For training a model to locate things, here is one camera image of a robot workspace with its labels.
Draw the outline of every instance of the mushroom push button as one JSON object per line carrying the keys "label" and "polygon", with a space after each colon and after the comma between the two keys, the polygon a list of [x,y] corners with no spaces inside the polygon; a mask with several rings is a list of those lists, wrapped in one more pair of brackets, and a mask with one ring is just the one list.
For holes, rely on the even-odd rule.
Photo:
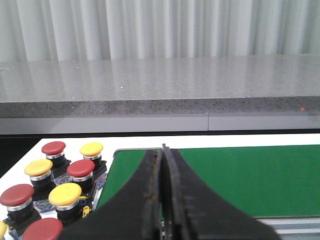
{"label": "mushroom push button", "polygon": [[81,187],[76,183],[64,183],[49,194],[49,201],[54,205],[57,218],[67,226],[82,218],[83,208],[79,203]]}
{"label": "mushroom push button", "polygon": [[52,161],[39,159],[28,164],[24,173],[29,175],[34,188],[32,195],[33,205],[39,213],[54,211],[55,207],[48,200],[49,193],[56,187],[52,180]]}
{"label": "mushroom push button", "polygon": [[22,240],[57,240],[63,228],[56,218],[40,219],[25,230]]}
{"label": "mushroom push button", "polygon": [[99,142],[90,142],[80,148],[83,159],[91,160],[94,163],[93,177],[98,190],[101,189],[106,182],[107,167],[106,161],[102,161],[101,151],[104,146]]}
{"label": "mushroom push button", "polygon": [[3,222],[9,226],[9,233],[17,239],[29,225],[41,219],[34,208],[33,194],[34,188],[31,185],[19,184],[8,188],[0,196],[0,204],[6,206],[8,212]]}
{"label": "mushroom push button", "polygon": [[91,211],[95,210],[98,203],[98,189],[93,176],[94,169],[95,164],[88,159],[75,161],[67,169],[72,182],[78,184],[82,189],[79,197],[80,205],[90,207]]}
{"label": "mushroom push button", "polygon": [[52,161],[52,178],[56,185],[70,182],[70,176],[67,174],[67,168],[70,160],[65,157],[64,149],[66,144],[62,141],[53,141],[44,145],[41,151],[45,158]]}

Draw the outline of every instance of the white table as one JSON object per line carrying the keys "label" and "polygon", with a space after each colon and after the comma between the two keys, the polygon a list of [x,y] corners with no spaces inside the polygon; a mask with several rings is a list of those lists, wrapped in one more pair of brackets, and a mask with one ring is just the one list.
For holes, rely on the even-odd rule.
{"label": "white table", "polygon": [[[102,159],[107,161],[107,169],[118,149],[160,148],[166,144],[170,148],[221,148],[284,145],[320,145],[320,133],[306,134],[266,134],[266,135],[186,135],[186,136],[132,136],[132,137],[92,137],[92,138],[44,138],[24,155],[5,175],[0,178],[0,194],[16,184],[31,184],[24,174],[27,164],[45,158],[41,152],[43,145],[63,141],[66,144],[65,156],[72,162],[81,160],[79,149],[90,142],[103,144]],[[43,218],[54,217],[55,213],[44,213]],[[7,217],[5,206],[0,205],[0,219]]]}

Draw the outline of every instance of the sheer curtain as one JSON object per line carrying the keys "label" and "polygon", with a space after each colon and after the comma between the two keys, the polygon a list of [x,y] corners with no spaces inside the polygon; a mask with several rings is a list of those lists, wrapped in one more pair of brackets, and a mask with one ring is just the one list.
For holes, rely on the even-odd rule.
{"label": "sheer curtain", "polygon": [[0,62],[304,53],[319,0],[0,0]]}

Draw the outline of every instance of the gray countertop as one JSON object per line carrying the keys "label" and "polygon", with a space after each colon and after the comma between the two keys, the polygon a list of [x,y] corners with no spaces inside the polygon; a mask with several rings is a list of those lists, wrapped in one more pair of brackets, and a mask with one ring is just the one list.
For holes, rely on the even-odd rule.
{"label": "gray countertop", "polygon": [[320,55],[0,63],[1,118],[320,111]]}

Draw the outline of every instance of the green conveyor belt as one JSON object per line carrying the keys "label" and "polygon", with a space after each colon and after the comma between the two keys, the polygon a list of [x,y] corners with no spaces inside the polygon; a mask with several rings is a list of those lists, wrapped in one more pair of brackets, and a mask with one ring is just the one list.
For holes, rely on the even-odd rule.
{"label": "green conveyor belt", "polygon": [[[215,192],[253,217],[320,216],[320,145],[180,149]],[[144,150],[116,153],[101,206],[130,178]]]}

